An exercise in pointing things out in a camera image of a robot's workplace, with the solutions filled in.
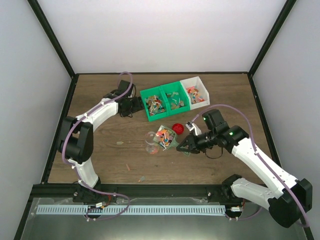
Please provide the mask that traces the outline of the green slotted scoop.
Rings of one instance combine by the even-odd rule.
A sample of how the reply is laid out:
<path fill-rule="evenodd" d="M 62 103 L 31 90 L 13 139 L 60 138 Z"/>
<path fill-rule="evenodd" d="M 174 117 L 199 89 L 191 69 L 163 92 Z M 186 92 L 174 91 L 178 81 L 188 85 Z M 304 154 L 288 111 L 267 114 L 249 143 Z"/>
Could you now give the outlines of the green slotted scoop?
<path fill-rule="evenodd" d="M 175 148 L 179 145 L 177 134 L 169 127 L 161 125 L 153 137 L 153 141 L 163 150 Z"/>

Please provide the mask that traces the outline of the clear plastic jar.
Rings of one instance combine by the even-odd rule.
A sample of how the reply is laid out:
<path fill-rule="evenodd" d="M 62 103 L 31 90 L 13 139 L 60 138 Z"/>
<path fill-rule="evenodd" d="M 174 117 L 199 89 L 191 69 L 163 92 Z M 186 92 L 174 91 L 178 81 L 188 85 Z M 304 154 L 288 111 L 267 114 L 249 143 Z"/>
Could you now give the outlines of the clear plastic jar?
<path fill-rule="evenodd" d="M 153 131 L 149 131 L 145 134 L 144 141 L 145 141 L 145 150 L 151 154 L 157 154 L 159 152 L 159 146 L 154 141 L 156 133 Z"/>

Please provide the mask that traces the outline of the green double candy bin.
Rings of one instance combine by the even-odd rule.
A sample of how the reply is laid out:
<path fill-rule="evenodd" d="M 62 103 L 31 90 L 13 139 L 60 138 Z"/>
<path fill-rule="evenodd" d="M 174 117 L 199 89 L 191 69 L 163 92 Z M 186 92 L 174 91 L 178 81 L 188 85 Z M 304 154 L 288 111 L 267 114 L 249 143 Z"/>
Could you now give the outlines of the green double candy bin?
<path fill-rule="evenodd" d="M 191 110 L 187 93 L 179 81 L 141 90 L 140 96 L 150 122 Z"/>

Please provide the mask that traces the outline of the white candy bin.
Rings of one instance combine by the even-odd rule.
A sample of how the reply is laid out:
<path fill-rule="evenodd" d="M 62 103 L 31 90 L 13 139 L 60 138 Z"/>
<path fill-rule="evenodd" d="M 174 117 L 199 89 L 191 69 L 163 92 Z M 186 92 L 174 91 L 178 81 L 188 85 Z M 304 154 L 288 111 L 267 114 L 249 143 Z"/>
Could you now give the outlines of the white candy bin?
<path fill-rule="evenodd" d="M 179 81 L 187 95 L 190 110 L 210 105 L 210 95 L 199 76 Z"/>

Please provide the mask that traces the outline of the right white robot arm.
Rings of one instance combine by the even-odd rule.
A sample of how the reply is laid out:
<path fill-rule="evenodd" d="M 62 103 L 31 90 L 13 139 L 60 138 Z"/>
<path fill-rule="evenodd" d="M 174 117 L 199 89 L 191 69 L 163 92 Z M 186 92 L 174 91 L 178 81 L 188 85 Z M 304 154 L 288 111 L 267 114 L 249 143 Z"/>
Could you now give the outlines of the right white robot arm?
<path fill-rule="evenodd" d="M 300 219 L 303 228 L 310 226 L 308 211 L 312 208 L 313 186 L 307 179 L 299 180 L 286 172 L 255 143 L 253 132 L 238 125 L 230 127 L 214 104 L 197 117 L 202 117 L 208 131 L 202 133 L 195 120 L 186 123 L 189 135 L 176 147 L 179 152 L 206 153 L 217 146 L 248 166 L 265 184 L 252 183 L 234 174 L 221 184 L 223 198 L 229 202 L 248 200 L 266 209 L 282 227 L 289 228 Z"/>

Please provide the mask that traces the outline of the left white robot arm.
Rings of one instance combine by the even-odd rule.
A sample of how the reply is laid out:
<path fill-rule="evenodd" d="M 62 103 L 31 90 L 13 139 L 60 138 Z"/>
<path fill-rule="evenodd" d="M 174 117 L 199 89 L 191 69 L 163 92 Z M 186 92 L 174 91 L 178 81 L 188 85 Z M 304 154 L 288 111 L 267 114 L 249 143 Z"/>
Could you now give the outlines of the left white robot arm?
<path fill-rule="evenodd" d="M 117 89 L 107 93 L 95 106 L 76 116 L 67 116 L 62 121 L 57 150 L 62 161 L 71 166 L 77 175 L 77 182 L 89 201 L 97 202 L 102 195 L 101 180 L 92 164 L 94 132 L 106 120 L 119 114 L 131 117 L 143 109 L 142 100 L 135 96 L 133 81 L 120 80 Z"/>

